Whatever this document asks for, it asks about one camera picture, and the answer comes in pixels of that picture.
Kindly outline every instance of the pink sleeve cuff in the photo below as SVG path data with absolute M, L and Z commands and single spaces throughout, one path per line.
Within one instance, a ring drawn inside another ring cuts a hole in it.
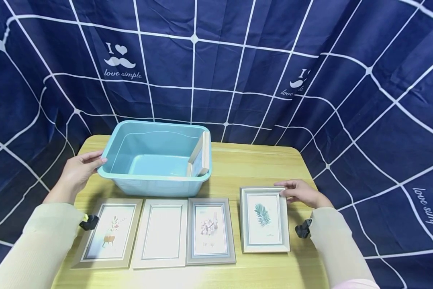
M 373 281 L 367 279 L 353 279 L 334 286 L 333 289 L 380 289 Z

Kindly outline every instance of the backdrop fabric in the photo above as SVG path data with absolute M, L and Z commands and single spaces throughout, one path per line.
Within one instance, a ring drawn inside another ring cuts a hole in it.
M 381 288 L 433 289 L 433 0 L 0 0 L 0 261 L 128 119 L 295 147 Z

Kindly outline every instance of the picture frame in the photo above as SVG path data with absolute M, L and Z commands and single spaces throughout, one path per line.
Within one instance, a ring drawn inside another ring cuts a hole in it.
M 85 231 L 71 268 L 128 268 L 143 199 L 100 199 L 96 228 Z
M 189 198 L 186 265 L 235 264 L 228 198 Z
M 186 265 L 187 204 L 187 200 L 146 200 L 131 269 Z
M 210 170 L 210 133 L 204 131 L 192 151 L 186 168 L 187 177 L 203 176 Z
M 241 243 L 243 253 L 290 252 L 284 187 L 241 187 Z

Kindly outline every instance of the beige sleeve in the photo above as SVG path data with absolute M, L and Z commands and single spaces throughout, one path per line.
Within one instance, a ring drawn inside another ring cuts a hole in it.
M 375 282 L 341 213 L 319 208 L 313 210 L 311 220 L 311 240 L 323 259 L 331 288 L 353 279 Z
M 85 214 L 70 204 L 42 204 L 0 264 L 0 289 L 48 289 Z

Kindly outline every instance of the flower illustration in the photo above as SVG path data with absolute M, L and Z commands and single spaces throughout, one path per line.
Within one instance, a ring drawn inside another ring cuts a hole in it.
M 200 228 L 200 234 L 211 236 L 217 231 L 217 229 L 218 229 L 218 219 L 217 219 L 217 214 L 214 213 L 213 219 L 209 218 L 202 222 Z

